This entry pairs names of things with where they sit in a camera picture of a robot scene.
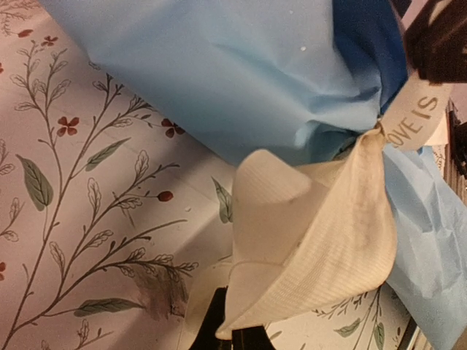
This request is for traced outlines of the floral patterned table mat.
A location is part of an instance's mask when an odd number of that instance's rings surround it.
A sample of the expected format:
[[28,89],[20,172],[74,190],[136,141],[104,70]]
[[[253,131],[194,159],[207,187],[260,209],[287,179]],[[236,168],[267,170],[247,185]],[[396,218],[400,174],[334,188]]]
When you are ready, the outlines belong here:
[[[43,2],[1,3],[1,347],[182,349],[193,284],[233,255],[237,166]],[[263,326],[275,349],[397,349],[408,318],[383,283]]]

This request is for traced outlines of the white ribbon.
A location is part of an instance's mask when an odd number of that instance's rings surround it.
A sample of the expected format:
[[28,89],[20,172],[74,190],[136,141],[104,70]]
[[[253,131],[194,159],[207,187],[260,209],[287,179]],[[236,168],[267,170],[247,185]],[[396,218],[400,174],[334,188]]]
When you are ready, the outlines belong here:
[[236,330],[305,314],[377,288],[395,260],[397,232],[383,150],[421,148],[438,128],[452,86],[410,76],[376,126],[344,160],[294,168],[261,149],[233,182],[233,255],[192,286],[179,346],[207,328]]

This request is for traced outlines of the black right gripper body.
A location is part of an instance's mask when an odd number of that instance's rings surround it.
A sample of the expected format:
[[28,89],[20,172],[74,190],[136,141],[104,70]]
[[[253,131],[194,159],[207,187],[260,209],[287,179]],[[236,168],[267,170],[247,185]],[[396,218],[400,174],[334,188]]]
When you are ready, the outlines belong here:
[[404,34],[406,56],[419,78],[466,82],[466,2],[427,1]]

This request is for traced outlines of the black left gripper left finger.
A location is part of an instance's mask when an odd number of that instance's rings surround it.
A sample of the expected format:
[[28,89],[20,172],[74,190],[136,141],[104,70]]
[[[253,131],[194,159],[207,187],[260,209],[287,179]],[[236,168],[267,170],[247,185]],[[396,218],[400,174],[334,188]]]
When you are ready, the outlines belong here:
[[218,327],[225,319],[225,297],[227,288],[217,288],[207,312],[201,323],[200,330],[196,336],[191,350],[231,350],[230,340],[222,340],[216,337]]

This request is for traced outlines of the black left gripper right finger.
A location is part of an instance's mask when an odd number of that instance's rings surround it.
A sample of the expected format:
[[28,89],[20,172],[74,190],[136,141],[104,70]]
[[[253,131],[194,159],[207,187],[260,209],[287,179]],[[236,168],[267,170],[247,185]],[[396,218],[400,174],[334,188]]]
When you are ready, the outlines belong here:
[[275,350],[264,326],[233,331],[233,350]]

